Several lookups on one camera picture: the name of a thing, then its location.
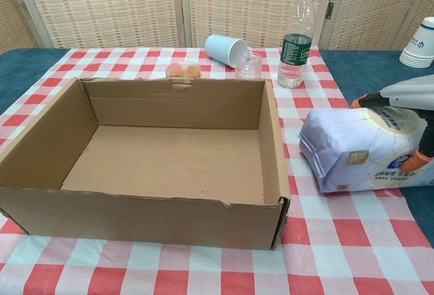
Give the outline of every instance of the red and white checkered tablecloth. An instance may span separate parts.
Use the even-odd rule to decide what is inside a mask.
[[[275,251],[29,236],[0,215],[0,293],[434,294],[434,250],[401,193],[322,195],[300,154],[297,135],[311,108],[347,106],[318,49],[294,90],[277,84],[277,48],[255,52],[275,88],[292,193]],[[198,62],[204,78],[235,75],[200,49],[70,50],[0,116],[0,150],[67,79],[161,78],[175,60]]]

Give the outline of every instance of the packaged bag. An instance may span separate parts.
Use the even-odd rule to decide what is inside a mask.
[[[408,109],[313,109],[300,132],[300,150],[321,192],[434,184],[434,161],[403,173],[426,121]]]

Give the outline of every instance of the open cardboard box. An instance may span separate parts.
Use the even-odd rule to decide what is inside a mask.
[[[0,153],[30,234],[270,249],[289,202],[269,81],[73,79]]]

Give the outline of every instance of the bamboo screen panel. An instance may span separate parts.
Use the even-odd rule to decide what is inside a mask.
[[[409,0],[340,0],[327,48],[389,50]]]
[[[179,46],[174,0],[35,0],[54,47]]]
[[[434,16],[434,0],[415,0],[412,7],[416,7],[416,11],[412,14],[410,21],[408,21],[409,25],[405,28],[403,27],[405,33],[399,42],[400,50],[407,46],[413,34],[422,23],[423,18]]]
[[[14,0],[0,0],[0,54],[19,47],[35,47],[15,8]]]
[[[188,0],[193,47],[211,34],[240,37],[251,47],[282,44],[295,0]],[[315,7],[319,0],[314,0]]]

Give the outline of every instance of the paper cup stack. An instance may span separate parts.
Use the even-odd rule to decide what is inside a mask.
[[[404,48],[399,61],[414,68],[428,68],[434,60],[434,17],[426,17]]]

